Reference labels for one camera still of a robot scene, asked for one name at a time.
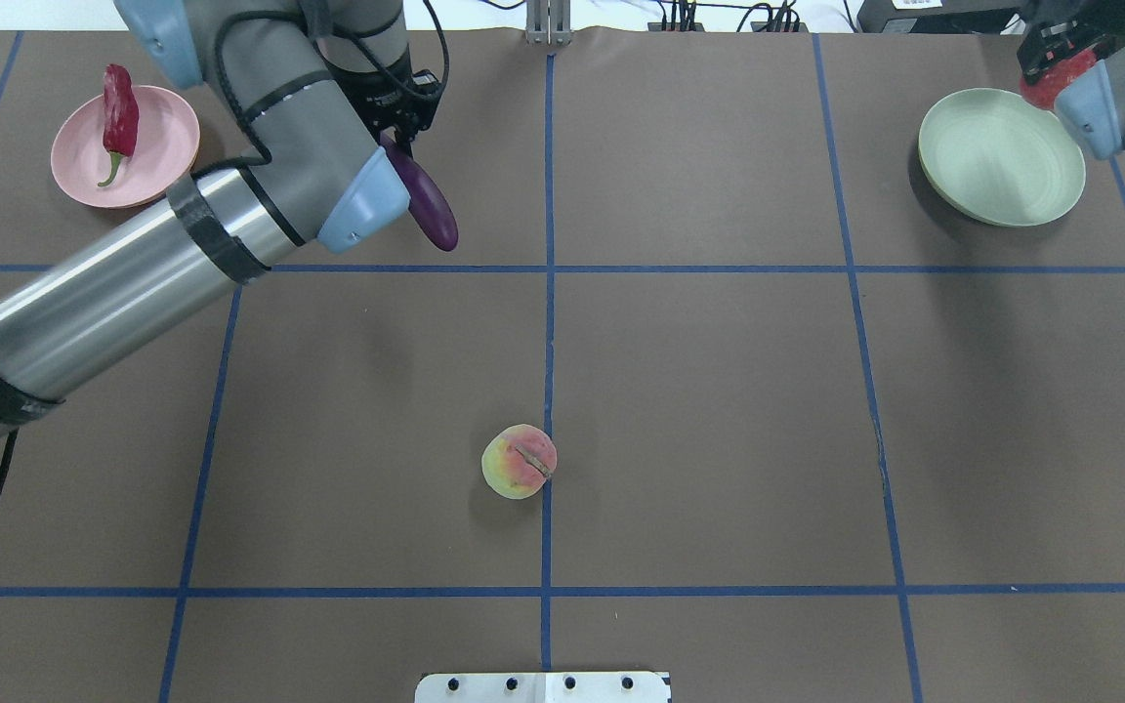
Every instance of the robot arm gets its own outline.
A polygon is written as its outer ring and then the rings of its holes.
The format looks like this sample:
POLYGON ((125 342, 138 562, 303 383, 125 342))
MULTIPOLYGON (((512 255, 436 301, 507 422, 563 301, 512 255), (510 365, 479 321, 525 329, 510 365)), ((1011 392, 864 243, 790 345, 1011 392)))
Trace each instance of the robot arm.
POLYGON ((1125 0, 1032 0, 1022 13, 1025 97, 1091 156, 1125 151, 1125 0))
POLYGON ((443 79, 412 74, 402 0, 116 6, 169 80, 213 85, 254 147, 1 299, 0 438, 308 241, 340 252, 415 199, 454 244, 407 155, 443 79))

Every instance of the red chili pepper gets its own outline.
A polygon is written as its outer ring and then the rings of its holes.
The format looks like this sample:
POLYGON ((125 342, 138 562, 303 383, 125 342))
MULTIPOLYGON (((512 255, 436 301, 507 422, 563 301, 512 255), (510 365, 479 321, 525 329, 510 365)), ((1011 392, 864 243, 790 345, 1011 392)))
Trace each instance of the red chili pepper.
POLYGON ((111 154, 111 174, 99 188, 111 186, 120 160, 137 150, 137 99, 133 97, 133 79, 124 66, 107 66, 102 74, 102 148, 111 154))

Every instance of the white plastic mount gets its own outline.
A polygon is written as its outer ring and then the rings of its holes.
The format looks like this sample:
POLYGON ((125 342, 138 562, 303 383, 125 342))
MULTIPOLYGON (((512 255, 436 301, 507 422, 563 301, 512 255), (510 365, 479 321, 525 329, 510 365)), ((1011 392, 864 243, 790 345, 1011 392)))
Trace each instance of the white plastic mount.
POLYGON ((660 672, 551 672, 429 675, 415 703, 670 703, 660 672))

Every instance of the light green plate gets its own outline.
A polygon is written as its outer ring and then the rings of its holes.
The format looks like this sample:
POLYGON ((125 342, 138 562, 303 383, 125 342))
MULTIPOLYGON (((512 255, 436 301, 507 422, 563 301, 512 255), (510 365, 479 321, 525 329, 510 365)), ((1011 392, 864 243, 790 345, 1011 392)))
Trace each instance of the light green plate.
POLYGON ((922 117, 919 161, 954 208, 994 226, 1040 226, 1084 192, 1084 155, 1053 112, 1014 92, 974 88, 922 117))

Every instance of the pink bowl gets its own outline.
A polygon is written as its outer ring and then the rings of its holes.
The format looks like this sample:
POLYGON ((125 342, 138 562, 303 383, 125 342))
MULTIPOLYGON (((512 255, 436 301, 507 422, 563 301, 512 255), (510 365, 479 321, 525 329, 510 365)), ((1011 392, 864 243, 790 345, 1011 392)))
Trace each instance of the pink bowl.
POLYGON ((102 97, 68 117, 50 146, 50 172, 78 204, 129 208, 148 204, 187 173, 197 156, 197 115, 180 94, 159 85, 133 85, 137 98, 137 150, 120 164, 111 186, 98 183, 111 173, 102 148, 102 97))

